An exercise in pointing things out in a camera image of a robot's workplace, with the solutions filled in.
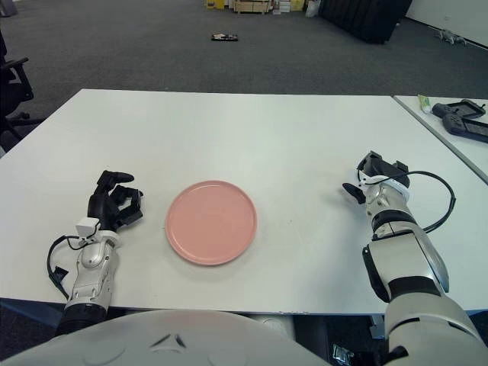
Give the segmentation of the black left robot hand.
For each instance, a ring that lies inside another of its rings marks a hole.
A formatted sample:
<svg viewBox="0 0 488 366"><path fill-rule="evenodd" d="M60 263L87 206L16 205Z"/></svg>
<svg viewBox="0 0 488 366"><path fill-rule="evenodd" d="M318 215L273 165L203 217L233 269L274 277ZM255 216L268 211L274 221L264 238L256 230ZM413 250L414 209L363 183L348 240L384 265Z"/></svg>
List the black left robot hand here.
<svg viewBox="0 0 488 366"><path fill-rule="evenodd" d="M87 217L98 220L100 230L117 232L143 217L142 191L121 183L132 182L134 177L124 172L103 171L97 187L88 201Z"/></svg>

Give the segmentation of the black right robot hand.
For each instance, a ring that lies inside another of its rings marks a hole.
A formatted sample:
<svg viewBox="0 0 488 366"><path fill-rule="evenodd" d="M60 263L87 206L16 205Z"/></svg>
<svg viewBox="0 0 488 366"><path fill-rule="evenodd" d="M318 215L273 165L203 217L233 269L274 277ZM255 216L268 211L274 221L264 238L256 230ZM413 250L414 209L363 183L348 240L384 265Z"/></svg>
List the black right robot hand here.
<svg viewBox="0 0 488 366"><path fill-rule="evenodd" d="M399 193L406 201L409 200L409 169L400 161L390 164L382 156L370 151L356 168L357 183L343 183L342 187L359 204L365 204L372 197L374 188L387 186Z"/></svg>

